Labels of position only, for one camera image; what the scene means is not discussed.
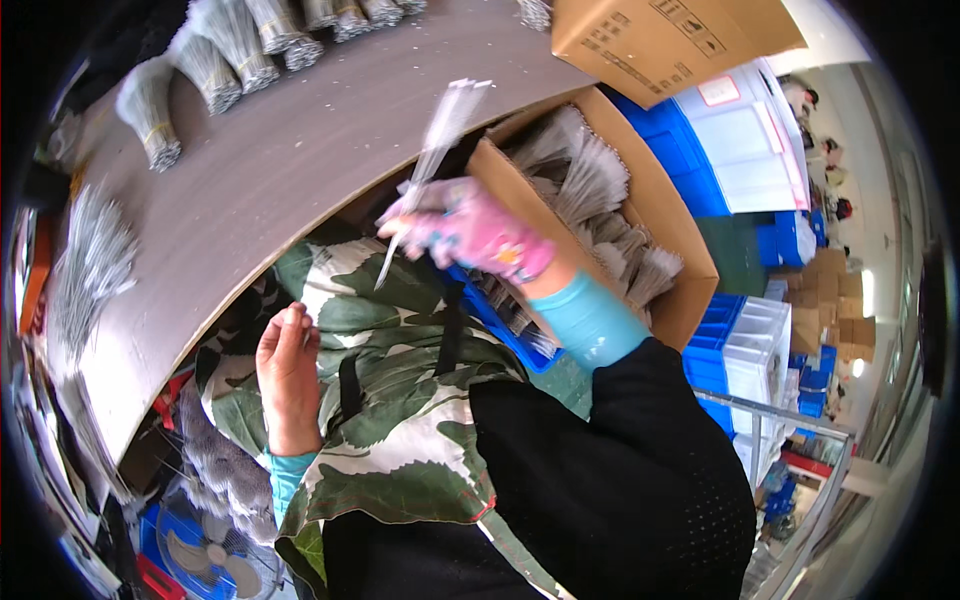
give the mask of electric fan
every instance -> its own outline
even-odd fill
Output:
[[[182,489],[160,502],[156,543],[171,576],[201,600],[266,600],[282,581],[273,548],[194,507]]]

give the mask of metal rod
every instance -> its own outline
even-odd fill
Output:
[[[856,435],[856,430],[845,425],[838,425],[824,419],[814,419],[812,417],[808,417],[807,415],[794,413],[783,408],[770,406],[769,404],[761,404],[752,400],[730,396],[729,394],[709,392],[707,390],[701,390],[700,388],[693,388],[693,394],[696,395],[696,397],[711,400],[717,404],[723,404],[724,406],[731,406],[733,408],[740,408],[750,411],[751,413],[761,414],[762,416],[768,418],[784,420],[788,423],[798,425],[804,429],[810,429],[815,433],[833,438],[834,440],[840,440],[841,442],[844,442],[847,438]]]
[[[754,413],[754,422],[753,422],[753,433],[754,438],[752,442],[754,444],[754,451],[750,454],[750,484],[756,490],[756,486],[759,485],[760,477],[760,442],[762,441],[762,420],[763,417],[760,413]]]

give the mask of light blue sleeve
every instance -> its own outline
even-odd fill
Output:
[[[274,492],[274,519],[276,526],[279,527],[283,522],[283,516],[287,514],[290,499],[294,497],[303,474],[313,463],[313,459],[317,458],[317,453],[274,456],[267,452],[266,455],[267,460],[270,461],[270,487]]]
[[[583,271],[561,291],[530,305],[588,371],[612,365],[650,337],[650,329],[623,302]]]

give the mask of floral glove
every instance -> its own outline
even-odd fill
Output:
[[[454,262],[500,275],[513,284],[540,276],[554,245],[507,212],[474,178],[427,184],[418,212],[400,216],[402,199],[377,221],[380,237],[401,233],[411,259],[425,249],[441,269]]]

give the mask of table top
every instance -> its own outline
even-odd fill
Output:
[[[297,239],[420,150],[450,81],[493,80],[470,129],[594,83],[550,54],[512,2],[443,0],[394,28],[330,44],[314,66],[209,116],[183,76],[170,89],[183,147],[147,169],[115,90],[87,112],[86,178],[123,206],[139,240],[136,285],[113,299],[81,368],[110,455],[229,303]]]

